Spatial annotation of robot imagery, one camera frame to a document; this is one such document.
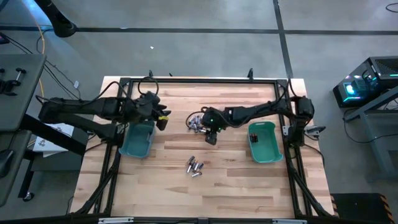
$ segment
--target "wooden table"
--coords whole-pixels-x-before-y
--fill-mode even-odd
[[[102,89],[119,79],[120,77],[105,77]],[[304,80],[293,79],[292,84],[296,94],[306,95]],[[222,131],[218,134],[215,146],[206,143],[203,134],[188,131],[184,124],[186,117],[202,106],[223,109],[225,106],[252,106],[273,101],[273,85],[160,83],[159,87],[161,103],[172,110],[169,123],[165,131],[157,129],[147,159],[122,156],[112,216],[294,217],[286,163],[253,162],[246,136],[248,124]],[[154,84],[143,83],[141,88],[154,91]],[[104,96],[116,96],[117,90],[114,85]],[[137,86],[134,85],[132,97],[138,96]],[[94,120],[109,122],[98,117]],[[278,116],[254,119],[249,124],[258,121],[272,121],[276,124],[279,150],[284,153]],[[87,147],[98,144],[99,141],[94,138]],[[306,139],[306,143],[318,148],[315,141]],[[105,147],[102,145],[85,154],[71,211],[78,210],[97,187]],[[308,188],[325,210],[333,214],[320,155],[307,147],[302,147],[301,152]],[[192,155],[205,164],[203,175],[194,179],[185,172],[185,163]],[[297,192],[300,208],[304,211],[299,188]],[[108,187],[104,191],[102,208],[107,194]]]

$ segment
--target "teal bin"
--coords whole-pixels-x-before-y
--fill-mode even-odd
[[[258,163],[278,162],[284,158],[279,152],[275,137],[275,124],[272,122],[257,122],[249,125],[248,141],[251,157]],[[250,134],[257,134],[258,142],[250,141]]]
[[[144,121],[140,124],[129,123],[129,130],[119,152],[125,156],[146,158],[155,136],[155,123]]]

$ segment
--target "desk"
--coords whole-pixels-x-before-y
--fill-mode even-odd
[[[102,89],[120,78],[105,77]],[[292,80],[292,83],[296,94],[306,95],[302,79]],[[141,88],[154,91],[154,84],[143,83]],[[250,123],[272,121],[276,124],[280,152],[284,153],[277,115],[254,119],[238,129],[227,128],[219,133],[215,146],[206,143],[204,135],[189,132],[184,125],[186,117],[202,106],[252,106],[275,100],[273,85],[159,83],[159,88],[160,103],[172,110],[169,123],[165,131],[156,130],[147,159],[122,156],[112,216],[294,217],[286,163],[256,164],[251,159],[247,142]],[[112,86],[104,96],[116,96],[117,91],[117,87]],[[138,96],[134,84],[132,97]],[[98,117],[94,120],[109,122]],[[87,147],[98,143],[99,139],[93,139]],[[306,139],[306,143],[318,148],[315,141]],[[78,210],[97,187],[105,147],[102,145],[85,154],[71,212]],[[301,152],[308,188],[325,210],[333,214],[321,157],[306,147],[302,147]],[[203,175],[195,179],[185,173],[185,163],[192,155],[205,163]],[[303,210],[302,194],[297,192]],[[105,189],[102,208],[107,194]]]

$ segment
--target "paper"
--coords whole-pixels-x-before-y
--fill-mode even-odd
[[[75,127],[70,126],[68,124],[59,123],[59,124],[46,124],[57,131],[66,134],[67,136],[72,136],[73,130]],[[51,156],[58,152],[65,152],[66,149],[46,140],[41,137],[36,138],[35,146],[33,148],[34,152],[43,152],[43,157]]]

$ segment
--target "gray floor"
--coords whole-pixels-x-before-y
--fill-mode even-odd
[[[23,0],[40,25],[48,20],[32,0]],[[391,1],[280,0],[284,28],[290,30],[398,30],[398,14],[384,9]],[[55,4],[79,27],[277,29],[272,0],[56,0]],[[20,1],[10,1],[0,12],[0,26],[34,26]],[[4,31],[31,50],[38,32]],[[166,34],[87,33],[59,39],[45,34],[48,60],[72,80],[81,83],[83,98],[100,90],[105,75],[155,75],[243,77],[254,68],[256,77],[286,77],[277,34]],[[344,131],[342,111],[331,89],[365,58],[398,55],[398,35],[287,35],[295,78],[304,78],[316,108],[315,122],[327,129],[320,146],[332,193],[377,192],[389,200],[398,220],[397,182],[369,184],[364,176],[377,172],[370,147],[350,141]],[[12,45],[0,45],[0,54],[19,54]],[[46,97],[64,96],[49,75],[42,80]],[[37,116],[35,101],[28,113]],[[349,130],[360,128],[350,124]],[[36,198],[16,199],[22,173],[0,219],[42,217],[65,213],[78,174],[38,173],[32,183]]]

